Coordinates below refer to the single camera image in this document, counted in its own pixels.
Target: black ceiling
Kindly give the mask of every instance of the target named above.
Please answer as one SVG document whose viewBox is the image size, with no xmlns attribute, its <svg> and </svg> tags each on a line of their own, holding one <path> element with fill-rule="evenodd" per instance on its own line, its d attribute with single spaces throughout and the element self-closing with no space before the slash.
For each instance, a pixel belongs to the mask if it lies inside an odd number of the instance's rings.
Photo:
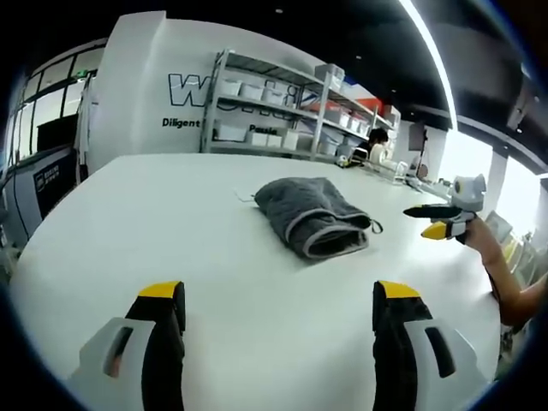
<svg viewBox="0 0 548 411">
<path fill-rule="evenodd" d="M 532 52 L 531 70 L 548 67 L 548 39 L 537 10 L 540 2 L 500 0 L 511 17 L 514 34 L 526 39 L 521 52 L 499 31 L 500 21 L 480 10 L 480 0 L 413 0 L 439 48 L 447 68 L 457 114 L 483 122 L 520 140 L 548 163 L 548 110 L 543 98 L 524 119 L 523 133 L 506 127 L 520 92 L 523 50 Z M 413 104 L 446 110 L 432 58 L 397 0 L 276 2 L 98 1 L 72 9 L 52 7 L 19 13 L 25 29 L 10 42 L 13 70 L 27 72 L 71 47 L 107 37 L 122 14 L 166 9 L 168 17 L 213 21 L 279 39 L 347 74 L 406 116 Z"/>
</svg>

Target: folded cloth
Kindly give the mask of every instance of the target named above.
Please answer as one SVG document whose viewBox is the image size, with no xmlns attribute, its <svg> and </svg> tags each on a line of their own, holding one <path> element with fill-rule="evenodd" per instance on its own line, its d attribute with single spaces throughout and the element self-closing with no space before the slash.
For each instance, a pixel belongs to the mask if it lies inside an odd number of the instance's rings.
<svg viewBox="0 0 548 411">
<path fill-rule="evenodd" d="M 362 210 L 347 203 L 326 178 L 282 178 L 255 194 L 255 202 L 289 248 L 309 259 L 328 259 L 367 247 L 364 232 L 372 224 Z"/>
</svg>

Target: machine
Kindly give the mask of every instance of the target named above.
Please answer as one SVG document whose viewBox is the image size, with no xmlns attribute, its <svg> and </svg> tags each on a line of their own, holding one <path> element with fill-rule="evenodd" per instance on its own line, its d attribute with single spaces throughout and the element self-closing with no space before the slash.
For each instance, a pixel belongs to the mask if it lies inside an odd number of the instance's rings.
<svg viewBox="0 0 548 411">
<path fill-rule="evenodd" d="M 433 240 L 456 238 L 464 244 L 466 223 L 483 209 L 487 186 L 483 175 L 475 178 L 456 177 L 450 190 L 448 204 L 426 204 L 408 208 L 403 213 L 415 218 L 430 218 L 432 224 L 422 236 Z"/>
<path fill-rule="evenodd" d="M 143 289 L 80 351 L 68 389 L 92 411 L 184 410 L 185 289 L 178 281 Z"/>
<path fill-rule="evenodd" d="M 434 319 L 419 293 L 378 281 L 373 288 L 373 411 L 466 409 L 488 381 L 470 343 Z"/>
</svg>

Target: white tabletop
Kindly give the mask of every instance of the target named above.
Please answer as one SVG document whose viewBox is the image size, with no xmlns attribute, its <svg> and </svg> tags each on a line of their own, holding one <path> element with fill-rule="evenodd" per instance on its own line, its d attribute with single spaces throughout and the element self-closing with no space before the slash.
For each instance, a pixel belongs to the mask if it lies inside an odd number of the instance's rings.
<svg viewBox="0 0 548 411">
<path fill-rule="evenodd" d="M 253 202 L 285 176 L 326 176 L 384 226 L 358 253 L 310 264 L 278 240 Z M 119 158 L 39 226 L 11 295 L 45 364 L 66 378 L 82 345 L 139 290 L 182 280 L 182 376 L 188 410 L 365 410 L 374 401 L 372 287 L 417 289 L 432 315 L 497 365 L 499 314 L 480 258 L 457 241 L 420 237 L 402 210 L 439 202 L 363 170 L 251 156 Z"/>
</svg>

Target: white bin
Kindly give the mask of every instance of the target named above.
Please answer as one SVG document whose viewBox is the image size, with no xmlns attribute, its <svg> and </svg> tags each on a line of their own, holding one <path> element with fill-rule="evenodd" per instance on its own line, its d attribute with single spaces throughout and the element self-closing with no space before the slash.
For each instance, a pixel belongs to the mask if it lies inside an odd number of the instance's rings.
<svg viewBox="0 0 548 411">
<path fill-rule="evenodd" d="M 221 79 L 219 92 L 227 96 L 237 96 L 240 92 L 241 80 Z"/>
<path fill-rule="evenodd" d="M 369 123 L 360 122 L 360 127 L 358 128 L 358 134 L 363 135 L 365 137 L 367 136 L 367 133 L 369 133 Z"/>
<path fill-rule="evenodd" d="M 283 99 L 285 98 L 285 92 L 274 90 L 273 88 L 266 88 L 263 91 L 263 101 L 267 103 L 283 105 Z"/>
<path fill-rule="evenodd" d="M 252 146 L 266 146 L 268 142 L 268 134 L 263 133 L 247 133 L 247 141 L 251 143 Z"/>
<path fill-rule="evenodd" d="M 288 130 L 283 137 L 282 147 L 288 150 L 296 150 L 299 141 L 299 134 L 296 131 Z"/>
<path fill-rule="evenodd" d="M 241 83 L 240 95 L 253 100 L 260 100 L 263 95 L 264 87 L 255 86 L 254 84 Z"/>
<path fill-rule="evenodd" d="M 299 134 L 299 140 L 297 141 L 297 150 L 309 152 L 312 150 L 312 143 L 314 136 L 310 134 Z"/>
<path fill-rule="evenodd" d="M 350 130 L 354 131 L 355 133 L 358 133 L 358 130 L 360 129 L 360 120 L 355 117 L 350 117 L 350 119 L 348 120 L 348 128 L 350 128 Z"/>
<path fill-rule="evenodd" d="M 333 140 L 321 140 L 318 145 L 318 152 L 327 156 L 334 156 L 337 153 L 339 143 Z"/>
<path fill-rule="evenodd" d="M 281 135 L 268 134 L 268 142 L 266 143 L 266 145 L 268 147 L 281 148 L 282 147 L 282 136 Z"/>
<path fill-rule="evenodd" d="M 348 127 L 348 120 L 350 120 L 350 116 L 340 110 L 326 110 L 324 118 L 343 127 Z"/>
<path fill-rule="evenodd" d="M 342 68 L 337 67 L 335 64 L 322 64 L 314 68 L 314 76 L 322 81 L 325 80 L 328 73 L 332 74 L 329 88 L 331 90 L 340 90 L 344 80 L 344 70 Z"/>
<path fill-rule="evenodd" d="M 214 140 L 219 141 L 240 141 L 246 140 L 247 130 L 243 127 L 230 126 L 229 124 L 222 124 L 220 121 L 215 121 L 215 129 L 217 135 Z"/>
</svg>

